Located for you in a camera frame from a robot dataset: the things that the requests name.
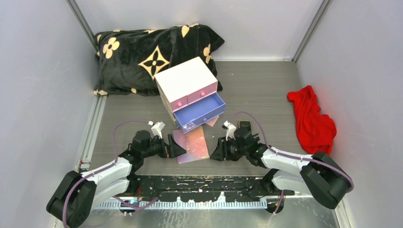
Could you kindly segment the blue drawer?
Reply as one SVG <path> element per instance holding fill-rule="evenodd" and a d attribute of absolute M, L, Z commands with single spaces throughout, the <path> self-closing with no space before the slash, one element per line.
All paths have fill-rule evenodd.
<path fill-rule="evenodd" d="M 182 131 L 187 133 L 224 113 L 226 103 L 214 93 L 173 113 Z"/>

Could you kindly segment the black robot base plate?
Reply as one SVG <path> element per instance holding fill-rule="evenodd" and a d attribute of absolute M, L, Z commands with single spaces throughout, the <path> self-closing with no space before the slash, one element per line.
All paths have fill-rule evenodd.
<path fill-rule="evenodd" d="M 215 202 L 223 197 L 226 202 L 253 202 L 262 198 L 277 198 L 280 191 L 254 176 L 186 176 L 141 175 L 134 178 L 120 198 L 134 198 L 161 202 Z"/>

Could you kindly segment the black square compact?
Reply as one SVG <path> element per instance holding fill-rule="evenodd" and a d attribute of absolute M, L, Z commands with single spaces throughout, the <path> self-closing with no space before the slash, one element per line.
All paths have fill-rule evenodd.
<path fill-rule="evenodd" d="M 249 121 L 249 120 L 240 120 L 240 121 L 238 121 L 238 127 L 247 128 L 249 131 L 251 131 L 252 124 L 251 124 L 251 121 Z"/>

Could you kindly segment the holographic eyeshadow palette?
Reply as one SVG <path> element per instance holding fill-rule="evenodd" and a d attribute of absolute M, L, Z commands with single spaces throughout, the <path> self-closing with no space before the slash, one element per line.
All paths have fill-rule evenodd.
<path fill-rule="evenodd" d="M 209 158 L 209 152 L 202 126 L 187 133 L 183 133 L 182 130 L 175 130 L 173 131 L 173 138 L 178 145 L 186 150 L 186 154 L 177 157 L 177 162 L 179 164 Z"/>

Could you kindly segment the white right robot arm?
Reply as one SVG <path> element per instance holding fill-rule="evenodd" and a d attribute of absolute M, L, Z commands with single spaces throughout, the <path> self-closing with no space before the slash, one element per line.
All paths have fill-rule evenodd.
<path fill-rule="evenodd" d="M 287 190 L 312 196 L 319 204 L 335 209 L 353 189 L 353 183 L 324 152 L 303 155 L 286 152 L 260 142 L 258 134 L 246 128 L 228 130 L 218 139 L 210 159 L 238 161 L 245 157 L 252 165 L 268 169 L 262 187 L 269 195 L 285 194 Z"/>

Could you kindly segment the white pink drawer organizer box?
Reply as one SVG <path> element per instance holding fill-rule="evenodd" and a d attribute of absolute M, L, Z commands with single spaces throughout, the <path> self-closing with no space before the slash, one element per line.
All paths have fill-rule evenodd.
<path fill-rule="evenodd" d="M 200 57 L 183 62 L 155 76 L 157 88 L 167 112 L 178 128 L 173 113 L 214 93 L 219 81 Z"/>

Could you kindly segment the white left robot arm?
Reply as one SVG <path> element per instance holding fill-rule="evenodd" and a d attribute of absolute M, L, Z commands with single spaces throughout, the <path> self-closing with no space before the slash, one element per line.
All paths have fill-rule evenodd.
<path fill-rule="evenodd" d="M 95 170 L 78 173 L 68 172 L 46 206 L 46 211 L 64 221 L 69 228 L 81 226 L 89 213 L 98 205 L 116 195 L 135 195 L 140 189 L 140 179 L 135 174 L 152 156 L 176 158 L 186 154 L 173 138 L 167 141 L 146 130 L 138 131 L 126 150 L 116 159 Z"/>

